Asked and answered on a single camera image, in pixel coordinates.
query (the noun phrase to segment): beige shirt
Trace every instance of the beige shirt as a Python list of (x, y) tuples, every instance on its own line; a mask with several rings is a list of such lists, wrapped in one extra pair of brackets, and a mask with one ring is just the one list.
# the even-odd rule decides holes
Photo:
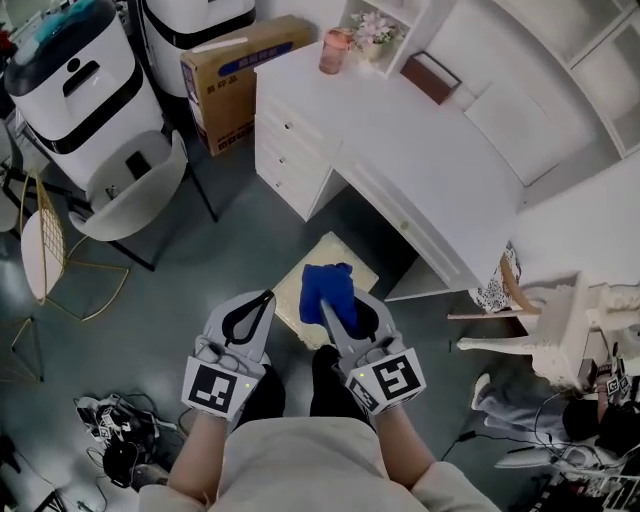
[[(140, 512), (204, 512), (162, 486), (140, 491)], [(375, 432), (351, 418), (278, 418), (227, 440), (213, 512), (498, 512), (451, 464), (436, 462), (414, 488), (389, 480)]]

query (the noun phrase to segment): black pants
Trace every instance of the black pants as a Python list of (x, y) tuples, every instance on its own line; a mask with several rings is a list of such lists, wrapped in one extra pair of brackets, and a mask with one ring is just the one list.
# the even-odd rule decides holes
[[(309, 416), (354, 418), (371, 426), (355, 398), (333, 371), (339, 355), (335, 347), (326, 345), (313, 357), (313, 400)], [(267, 374), (247, 400), (236, 428), (249, 421), (281, 418), (286, 393), (275, 370), (265, 365)]]

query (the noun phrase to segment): desk drawer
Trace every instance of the desk drawer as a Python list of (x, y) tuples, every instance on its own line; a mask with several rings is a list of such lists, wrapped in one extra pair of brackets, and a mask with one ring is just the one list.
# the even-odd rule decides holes
[(424, 229), (426, 221), (422, 222), (417, 215), (412, 217), (407, 213), (407, 209), (401, 206), (401, 202), (391, 192), (393, 184), (373, 165), (364, 158), (341, 151), (336, 169), (402, 234), (443, 281), (451, 282), (461, 277), (461, 268), (454, 262), (454, 258), (445, 254), (435, 241), (436, 236)]
[(258, 85), (256, 115), (269, 126), (283, 144), (303, 146), (319, 159), (331, 160), (340, 147), (340, 140), (333, 140), (314, 126), (299, 112)]
[(319, 187), (310, 187), (295, 177), (295, 169), (273, 153), (270, 148), (256, 143), (256, 171), (305, 220), (315, 203)]
[(331, 162), (317, 159), (304, 148), (282, 144), (277, 135), (258, 117), (255, 133), (256, 147), (262, 147), (273, 154), (273, 163), (283, 167), (283, 179), (289, 180), (293, 188), (311, 190), (317, 195), (331, 171)]

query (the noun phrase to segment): blue cloth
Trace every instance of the blue cloth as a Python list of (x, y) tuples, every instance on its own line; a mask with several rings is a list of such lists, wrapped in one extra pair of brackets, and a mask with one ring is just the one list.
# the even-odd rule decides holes
[(70, 23), (85, 21), (93, 2), (94, 0), (79, 0), (66, 11), (46, 16), (34, 35), (36, 41), (44, 44)]
[(348, 327), (356, 328), (358, 315), (353, 295), (353, 268), (337, 265), (305, 265), (300, 293), (300, 320), (305, 324), (324, 325), (320, 300), (325, 299)]

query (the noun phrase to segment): brown box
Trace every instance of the brown box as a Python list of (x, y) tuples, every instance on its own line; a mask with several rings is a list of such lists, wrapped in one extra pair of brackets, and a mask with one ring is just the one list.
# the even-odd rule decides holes
[(448, 69), (425, 52), (409, 57), (400, 73), (438, 105), (442, 105), (460, 85)]
[(200, 139), (212, 155), (253, 132), (256, 74), (253, 68), (311, 43), (311, 26), (283, 16), (230, 32), (203, 45), (247, 38), (231, 46), (182, 54), (182, 74)]

